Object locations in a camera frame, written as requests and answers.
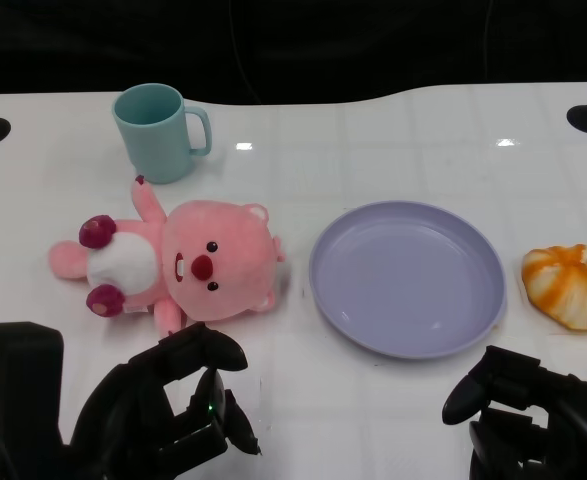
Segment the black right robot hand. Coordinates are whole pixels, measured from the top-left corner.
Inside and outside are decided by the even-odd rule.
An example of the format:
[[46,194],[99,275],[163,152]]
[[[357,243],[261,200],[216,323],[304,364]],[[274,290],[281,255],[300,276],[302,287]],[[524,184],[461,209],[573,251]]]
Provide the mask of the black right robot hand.
[[587,381],[536,358],[487,347],[442,420],[470,423],[472,479],[587,479]]

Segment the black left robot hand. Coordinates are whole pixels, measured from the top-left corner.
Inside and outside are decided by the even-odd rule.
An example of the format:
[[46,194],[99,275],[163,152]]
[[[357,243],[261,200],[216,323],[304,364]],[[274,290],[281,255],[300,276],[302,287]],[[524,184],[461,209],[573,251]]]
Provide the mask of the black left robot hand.
[[80,412],[70,479],[175,479],[230,445],[261,450],[221,371],[247,369],[231,337],[196,323],[117,365]]

